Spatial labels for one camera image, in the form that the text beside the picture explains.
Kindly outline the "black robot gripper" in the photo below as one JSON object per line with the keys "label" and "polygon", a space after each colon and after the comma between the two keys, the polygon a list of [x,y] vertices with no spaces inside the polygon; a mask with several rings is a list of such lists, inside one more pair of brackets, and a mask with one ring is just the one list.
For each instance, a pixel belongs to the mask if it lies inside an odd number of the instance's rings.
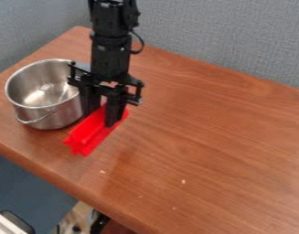
{"label": "black robot gripper", "polygon": [[130,59],[141,50],[133,50],[133,36],[102,37],[91,33],[91,63],[72,60],[68,84],[79,89],[83,116],[100,108],[102,97],[107,97],[106,127],[112,127],[122,119],[126,103],[139,105],[145,82],[130,74]]}

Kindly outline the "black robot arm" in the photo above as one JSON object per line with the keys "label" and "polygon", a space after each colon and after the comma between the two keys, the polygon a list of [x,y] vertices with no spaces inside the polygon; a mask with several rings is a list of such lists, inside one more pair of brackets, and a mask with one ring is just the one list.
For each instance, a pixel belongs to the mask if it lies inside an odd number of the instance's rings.
{"label": "black robot arm", "polygon": [[130,73],[130,59],[142,52],[145,41],[135,32],[141,12],[137,0],[88,0],[92,31],[91,63],[72,60],[68,84],[79,89],[84,116],[100,108],[107,98],[104,125],[121,120],[127,104],[142,100],[145,82]]}

